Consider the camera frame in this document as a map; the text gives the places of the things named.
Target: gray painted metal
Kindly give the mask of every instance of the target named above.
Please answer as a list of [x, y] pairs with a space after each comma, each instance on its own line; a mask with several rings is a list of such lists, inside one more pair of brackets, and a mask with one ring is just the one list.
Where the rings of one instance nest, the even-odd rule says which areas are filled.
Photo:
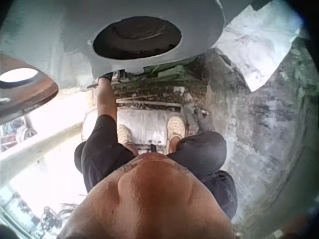
[[[97, 55], [92, 44], [99, 32], [132, 16], [168, 20], [181, 31], [181, 42], [167, 53], [142, 59]], [[217, 0], [15, 0], [1, 28], [0, 51], [46, 73], [60, 89], [85, 88], [111, 71], [130, 71], [203, 53], [217, 41], [224, 22]]]

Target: debris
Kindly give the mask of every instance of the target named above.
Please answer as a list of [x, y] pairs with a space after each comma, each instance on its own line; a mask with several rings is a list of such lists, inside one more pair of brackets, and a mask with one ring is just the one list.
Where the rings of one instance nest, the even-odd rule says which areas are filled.
[[180, 96], [182, 96], [185, 92], [185, 87], [184, 86], [174, 86], [174, 93], [175, 92], [180, 92]]
[[193, 97], [191, 96], [189, 92], [185, 95], [185, 101], [187, 102], [193, 101]]

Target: leg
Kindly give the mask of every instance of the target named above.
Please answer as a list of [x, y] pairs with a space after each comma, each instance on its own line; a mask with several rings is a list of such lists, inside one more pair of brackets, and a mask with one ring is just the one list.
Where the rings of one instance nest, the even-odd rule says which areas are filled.
[[130, 150], [118, 143], [116, 99], [110, 81], [105, 78], [99, 80], [97, 108], [95, 127], [88, 140], [75, 152], [75, 164], [83, 174], [88, 192], [134, 158]]
[[102, 115], [111, 116], [117, 122], [117, 105], [111, 82], [106, 78], [99, 79], [97, 97], [98, 117]]
[[176, 152], [167, 156], [188, 168], [200, 180], [223, 166], [226, 153], [224, 138], [219, 133], [207, 131], [183, 138], [177, 143]]
[[173, 137], [170, 142], [169, 142], [169, 148], [168, 148], [168, 153], [175, 153], [177, 144], [180, 142], [180, 138], [175, 136]]
[[124, 145], [125, 148], [127, 148], [128, 150], [130, 150], [134, 156], [138, 156], [138, 150], [136, 149], [135, 145], [133, 143], [128, 143], [126, 145]]
[[230, 220], [237, 211], [237, 192], [234, 179], [225, 171], [207, 176], [201, 182], [210, 190]]

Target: rusty metal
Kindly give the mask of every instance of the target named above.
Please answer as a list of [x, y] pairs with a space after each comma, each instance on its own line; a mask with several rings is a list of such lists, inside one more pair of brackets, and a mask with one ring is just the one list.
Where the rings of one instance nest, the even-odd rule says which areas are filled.
[[18, 68], [31, 68], [38, 74], [25, 84], [0, 82], [0, 98], [9, 98], [0, 104], [0, 124], [20, 117], [53, 99], [57, 84], [43, 72], [12, 57], [0, 54], [0, 74]]

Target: man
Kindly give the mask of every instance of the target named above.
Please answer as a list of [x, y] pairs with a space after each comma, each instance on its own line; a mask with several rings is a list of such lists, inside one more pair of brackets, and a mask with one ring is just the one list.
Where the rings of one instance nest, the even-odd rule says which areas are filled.
[[167, 123], [168, 155], [138, 155], [130, 131], [117, 129], [111, 77], [99, 79], [95, 128], [75, 150], [87, 198], [59, 239], [235, 238], [234, 181], [219, 171], [226, 141], [216, 132], [185, 137], [181, 119]]

